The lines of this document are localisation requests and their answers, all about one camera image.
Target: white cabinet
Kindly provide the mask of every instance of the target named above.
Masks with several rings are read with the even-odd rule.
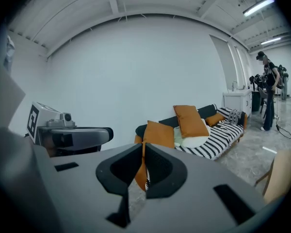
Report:
[[[223,93],[224,107],[243,111],[248,117],[251,116],[252,93],[251,90],[237,90]]]

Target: dark jeans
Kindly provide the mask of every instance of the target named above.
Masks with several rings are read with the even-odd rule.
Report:
[[[263,128],[265,130],[270,130],[273,125],[273,118],[274,118],[274,92],[271,90],[271,88],[267,87],[267,102],[266,102],[266,117],[264,121]]]

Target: person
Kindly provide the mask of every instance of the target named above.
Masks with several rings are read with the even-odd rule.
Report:
[[[261,127],[262,131],[268,131],[273,125],[274,112],[274,101],[273,97],[276,91],[277,84],[280,79],[280,74],[276,66],[271,62],[264,52],[258,52],[257,60],[263,62],[264,72],[267,77],[266,80],[266,91],[267,91],[267,102],[266,102],[266,117],[264,125]]]

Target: black trash bin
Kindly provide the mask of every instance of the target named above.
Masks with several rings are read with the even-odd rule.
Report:
[[[252,92],[252,111],[259,111],[261,105],[261,95],[259,91]]]

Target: black t-shirt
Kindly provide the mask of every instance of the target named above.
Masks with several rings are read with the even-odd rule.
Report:
[[[264,66],[264,72],[267,77],[266,83],[269,87],[273,86],[276,82],[276,74],[274,68],[276,67],[271,61],[268,61],[268,64]]]

